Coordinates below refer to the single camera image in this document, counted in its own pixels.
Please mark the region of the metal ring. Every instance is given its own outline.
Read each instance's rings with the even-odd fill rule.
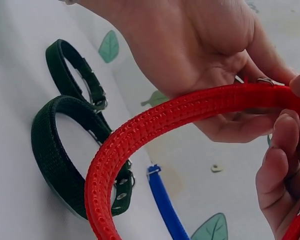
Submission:
[[[268,77],[259,77],[256,82],[265,82],[265,83],[268,83],[268,84],[271,84],[272,86],[274,86],[274,82],[271,78],[268,78]]]

